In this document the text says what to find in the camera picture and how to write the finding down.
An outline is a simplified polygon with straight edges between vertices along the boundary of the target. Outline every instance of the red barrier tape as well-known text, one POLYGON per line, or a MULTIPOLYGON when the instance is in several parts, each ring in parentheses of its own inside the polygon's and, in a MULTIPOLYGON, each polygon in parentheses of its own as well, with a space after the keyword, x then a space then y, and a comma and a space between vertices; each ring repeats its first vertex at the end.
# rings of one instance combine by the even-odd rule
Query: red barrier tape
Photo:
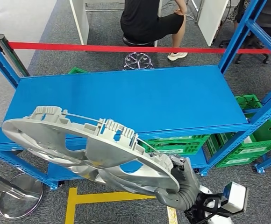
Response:
MULTIPOLYGON (((163 47, 126 47, 110 45, 80 45, 62 43, 28 43, 10 42, 13 49, 32 50, 64 50, 64 51, 92 51, 92 52, 145 52, 145 53, 170 53, 188 52, 200 54, 223 54, 223 48, 163 48, 163 47)), ((239 49, 238 54, 271 54, 268 49, 239 49)))

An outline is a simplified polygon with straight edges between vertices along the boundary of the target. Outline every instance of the blue metal shelf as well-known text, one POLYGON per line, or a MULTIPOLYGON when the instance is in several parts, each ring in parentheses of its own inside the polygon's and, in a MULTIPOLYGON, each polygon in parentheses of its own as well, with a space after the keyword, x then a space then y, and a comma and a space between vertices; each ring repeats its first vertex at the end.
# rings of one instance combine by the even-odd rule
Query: blue metal shelf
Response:
MULTIPOLYGON (((250 31, 271 50, 271 38, 255 23, 266 2, 250 3, 219 65, 21 78, 0 53, 0 70, 16 88, 5 119, 22 118, 39 105, 57 105, 70 113, 111 118, 135 129, 144 140, 237 132, 209 161, 201 149, 190 156, 194 168, 207 175, 271 118, 271 92, 265 98, 263 107, 247 123, 223 77, 250 31)), ((66 143, 81 147, 85 141, 67 138, 66 143)), ((0 130, 0 158, 5 162, 52 189, 57 189, 58 181, 62 178, 72 177, 72 173, 52 164, 49 173, 44 174, 10 152, 18 149, 20 146, 0 130)))
MULTIPOLYGON (((27 77, 21 79, 5 120, 29 115, 38 105, 111 118, 142 139, 250 126, 216 65, 27 77)), ((0 144, 10 142, 0 132, 0 144)))

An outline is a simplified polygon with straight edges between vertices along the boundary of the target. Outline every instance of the yellow floor tape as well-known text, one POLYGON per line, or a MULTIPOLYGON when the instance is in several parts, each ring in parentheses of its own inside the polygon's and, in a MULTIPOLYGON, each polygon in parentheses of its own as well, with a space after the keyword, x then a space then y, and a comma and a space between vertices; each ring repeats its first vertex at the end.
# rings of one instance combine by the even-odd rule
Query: yellow floor tape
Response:
MULTIPOLYGON (((155 197, 146 195, 136 195, 127 192, 78 195, 77 188, 70 188, 67 199, 67 208, 66 210, 65 224, 74 223, 75 206, 76 204, 129 201, 149 198, 155 197)), ((178 224, 176 211, 175 209, 168 207, 167 213, 170 224, 178 224)))

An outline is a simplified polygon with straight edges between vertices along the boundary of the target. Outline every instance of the white sneaker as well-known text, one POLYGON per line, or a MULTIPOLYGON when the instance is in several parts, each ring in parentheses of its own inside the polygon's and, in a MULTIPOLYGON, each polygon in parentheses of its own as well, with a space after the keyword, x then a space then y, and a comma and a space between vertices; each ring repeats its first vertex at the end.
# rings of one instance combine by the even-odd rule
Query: white sneaker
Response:
POLYGON ((170 53, 167 58, 170 61, 175 61, 175 60, 177 60, 179 58, 184 58, 185 57, 186 55, 188 55, 188 53, 170 53))

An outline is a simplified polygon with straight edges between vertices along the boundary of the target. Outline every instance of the silver stanchion base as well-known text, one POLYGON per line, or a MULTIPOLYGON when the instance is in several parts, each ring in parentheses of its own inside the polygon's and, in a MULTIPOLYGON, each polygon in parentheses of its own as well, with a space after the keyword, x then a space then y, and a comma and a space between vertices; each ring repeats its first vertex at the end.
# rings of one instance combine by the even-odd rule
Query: silver stanchion base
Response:
POLYGON ((37 199, 17 199, 2 192, 0 195, 0 213, 5 218, 19 219, 32 213, 41 201, 43 185, 27 174, 19 174, 10 181, 37 199))

